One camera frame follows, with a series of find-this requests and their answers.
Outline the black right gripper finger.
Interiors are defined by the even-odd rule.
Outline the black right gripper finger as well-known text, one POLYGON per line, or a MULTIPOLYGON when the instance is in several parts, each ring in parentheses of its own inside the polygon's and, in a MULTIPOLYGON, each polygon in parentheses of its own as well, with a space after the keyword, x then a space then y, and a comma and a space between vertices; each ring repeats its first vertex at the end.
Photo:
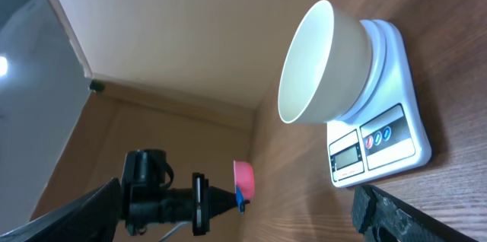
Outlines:
POLYGON ((355 187, 352 224, 367 242, 472 240, 471 237, 370 184, 355 187))

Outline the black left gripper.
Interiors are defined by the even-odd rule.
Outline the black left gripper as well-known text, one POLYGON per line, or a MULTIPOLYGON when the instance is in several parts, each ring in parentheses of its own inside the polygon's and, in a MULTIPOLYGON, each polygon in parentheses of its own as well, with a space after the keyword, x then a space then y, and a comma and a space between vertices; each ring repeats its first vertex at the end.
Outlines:
POLYGON ((192 175, 192 186, 171 188, 174 171, 166 152, 157 149, 131 151, 126 155, 121 180, 121 219, 129 235, 143 235, 149 224, 184 223, 193 226, 195 236, 209 232, 209 219, 233 208, 243 214, 246 204, 238 186, 235 192, 210 186, 204 174, 192 175))

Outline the pink scoop with blue handle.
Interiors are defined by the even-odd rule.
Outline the pink scoop with blue handle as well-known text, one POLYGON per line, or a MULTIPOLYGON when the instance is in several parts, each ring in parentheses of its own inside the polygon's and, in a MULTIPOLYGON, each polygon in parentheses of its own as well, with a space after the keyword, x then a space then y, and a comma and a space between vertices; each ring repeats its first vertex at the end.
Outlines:
POLYGON ((250 203, 255 195, 254 172, 250 163, 234 161, 234 185, 237 207, 243 214, 246 204, 250 203))

